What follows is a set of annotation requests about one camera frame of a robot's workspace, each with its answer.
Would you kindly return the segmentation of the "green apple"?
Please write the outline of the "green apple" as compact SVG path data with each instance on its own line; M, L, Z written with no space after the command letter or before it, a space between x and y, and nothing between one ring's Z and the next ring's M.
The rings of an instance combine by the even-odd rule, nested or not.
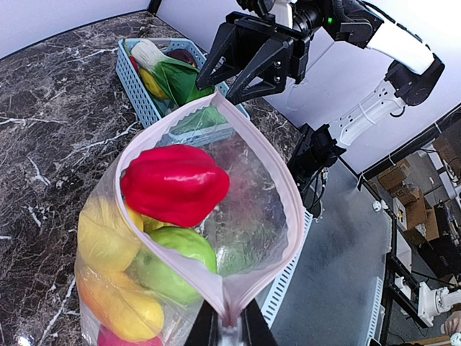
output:
M127 274L139 285L174 303L195 303L200 293L188 279L196 283L205 270L215 274L218 268L209 241L194 229L178 226L164 226L147 234L157 246L141 248Z

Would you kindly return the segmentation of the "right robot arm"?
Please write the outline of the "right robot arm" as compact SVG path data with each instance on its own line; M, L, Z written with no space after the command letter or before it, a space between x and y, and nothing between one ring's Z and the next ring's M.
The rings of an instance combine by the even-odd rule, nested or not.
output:
M433 92L444 64L417 35L367 1L241 1L197 77L232 79L227 98L265 97L300 126L288 167L300 188Z

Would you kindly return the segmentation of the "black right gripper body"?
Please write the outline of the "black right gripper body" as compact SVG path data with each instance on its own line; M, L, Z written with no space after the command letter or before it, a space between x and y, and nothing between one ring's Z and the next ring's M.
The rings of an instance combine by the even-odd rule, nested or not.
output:
M304 11L295 12L291 28L287 25L277 24L275 16L271 14L263 20L249 14L232 12L226 16L225 22L234 24L237 29L238 45L236 56L238 73L236 77L242 72L263 43L271 37L277 37L292 38L294 41L288 77L297 82L304 78L310 45L309 14Z

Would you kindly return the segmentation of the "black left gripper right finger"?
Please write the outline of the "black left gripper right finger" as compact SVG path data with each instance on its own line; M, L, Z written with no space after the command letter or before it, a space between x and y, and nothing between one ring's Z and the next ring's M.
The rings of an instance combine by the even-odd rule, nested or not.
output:
M253 299L241 313L242 340L245 346L277 346L277 342Z

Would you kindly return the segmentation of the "orange yellow mango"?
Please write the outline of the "orange yellow mango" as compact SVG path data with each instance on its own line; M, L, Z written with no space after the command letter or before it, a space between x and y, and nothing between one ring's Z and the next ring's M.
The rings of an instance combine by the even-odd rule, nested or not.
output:
M76 271L80 299L106 328L121 340L143 342L164 328L164 310L123 272L99 275L89 268Z

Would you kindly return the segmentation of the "clear zip top bag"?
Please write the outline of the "clear zip top bag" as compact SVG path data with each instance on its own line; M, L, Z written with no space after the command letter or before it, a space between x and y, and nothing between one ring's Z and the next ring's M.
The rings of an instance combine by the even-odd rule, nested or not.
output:
M216 106L236 134L205 146L161 143L167 130L204 105ZM242 311L299 251L304 233L304 207L286 163L243 113L219 93L181 106L134 137L88 199L105 196L115 201L140 239L140 249L156 247L147 232L176 225L131 209L120 182L130 162L143 151L177 144L202 149L230 177L230 189L224 200L198 226L188 228L204 236L215 250L217 272L205 270L196 283L189 278L200 299L183 306L139 285L127 274L127 268L123 273L142 288L142 293L161 304L164 328L147 341L121 340L99 322L79 297L81 331L88 345L184 345L203 301L218 313L217 345L243 345Z

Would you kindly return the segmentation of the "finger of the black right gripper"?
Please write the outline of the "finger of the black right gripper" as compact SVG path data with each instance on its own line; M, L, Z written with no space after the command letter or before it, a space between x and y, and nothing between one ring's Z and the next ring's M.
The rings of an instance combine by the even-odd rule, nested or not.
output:
M233 82L227 100L237 105L282 92L290 72L293 45L292 38L269 38Z
M216 33L205 64L197 76L199 90L215 86L238 73L237 29L234 24L222 23Z

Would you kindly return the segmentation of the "yellow lemon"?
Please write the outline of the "yellow lemon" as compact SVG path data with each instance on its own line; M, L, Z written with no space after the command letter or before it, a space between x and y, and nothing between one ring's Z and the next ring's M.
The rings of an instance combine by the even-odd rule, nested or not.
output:
M123 272L135 259L140 239L115 201L90 197L79 215L78 251L96 272Z

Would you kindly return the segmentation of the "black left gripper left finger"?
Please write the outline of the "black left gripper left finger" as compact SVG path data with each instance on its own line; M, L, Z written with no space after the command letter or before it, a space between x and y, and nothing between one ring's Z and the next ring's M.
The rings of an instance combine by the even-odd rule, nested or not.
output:
M218 313L203 301L184 346L216 346L218 344Z

